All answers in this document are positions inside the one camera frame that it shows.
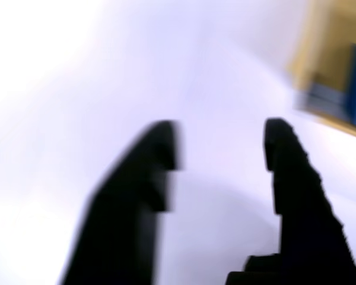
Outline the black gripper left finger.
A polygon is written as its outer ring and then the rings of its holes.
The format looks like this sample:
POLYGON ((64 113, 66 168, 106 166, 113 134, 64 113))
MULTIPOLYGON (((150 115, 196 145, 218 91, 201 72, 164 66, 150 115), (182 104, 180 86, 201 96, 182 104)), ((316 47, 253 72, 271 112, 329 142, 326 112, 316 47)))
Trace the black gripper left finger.
POLYGON ((176 124, 152 124, 91 197, 63 284, 152 284, 157 216, 169 208, 176 124))

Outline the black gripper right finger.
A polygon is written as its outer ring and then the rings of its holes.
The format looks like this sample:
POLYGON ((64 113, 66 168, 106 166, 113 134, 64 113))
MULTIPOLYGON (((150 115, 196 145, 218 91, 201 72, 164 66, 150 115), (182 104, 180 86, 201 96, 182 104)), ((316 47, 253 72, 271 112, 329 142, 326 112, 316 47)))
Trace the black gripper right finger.
POLYGON ((243 271, 230 272, 226 284, 356 284, 343 225, 292 126, 267 119, 263 142, 274 208, 282 218, 280 250, 249 256, 243 271))

